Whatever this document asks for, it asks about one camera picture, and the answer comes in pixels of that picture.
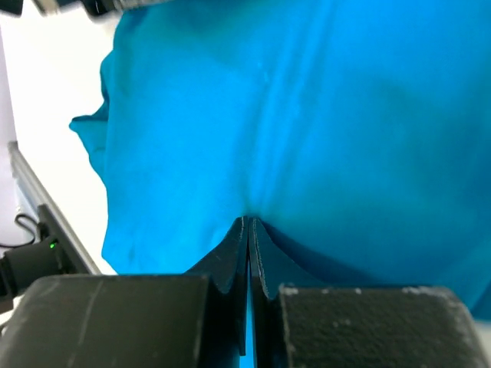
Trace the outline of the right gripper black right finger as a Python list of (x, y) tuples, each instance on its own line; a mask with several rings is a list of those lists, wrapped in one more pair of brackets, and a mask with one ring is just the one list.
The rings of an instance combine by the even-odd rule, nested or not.
[(257, 367), (488, 367), (469, 311), (444, 287), (332, 286), (256, 218), (249, 265)]

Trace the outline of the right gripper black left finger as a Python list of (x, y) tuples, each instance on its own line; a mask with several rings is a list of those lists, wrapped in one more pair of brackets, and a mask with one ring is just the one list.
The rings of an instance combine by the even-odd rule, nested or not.
[(247, 218), (184, 274), (37, 280), (3, 367), (237, 367), (246, 352)]

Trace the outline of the teal blue t shirt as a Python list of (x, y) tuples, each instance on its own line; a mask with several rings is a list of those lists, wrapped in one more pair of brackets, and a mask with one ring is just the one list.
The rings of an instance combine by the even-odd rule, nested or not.
[(339, 284), (438, 284), (490, 317), (488, 1), (171, 1), (126, 11), (71, 129), (102, 255), (180, 273), (260, 218)]

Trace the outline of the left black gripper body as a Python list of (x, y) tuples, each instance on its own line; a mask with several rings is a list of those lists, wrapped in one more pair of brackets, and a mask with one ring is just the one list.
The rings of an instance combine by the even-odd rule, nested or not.
[(33, 0), (31, 3), (43, 16), (55, 15), (66, 9), (80, 6), (91, 18), (126, 10), (164, 3), (164, 0)]

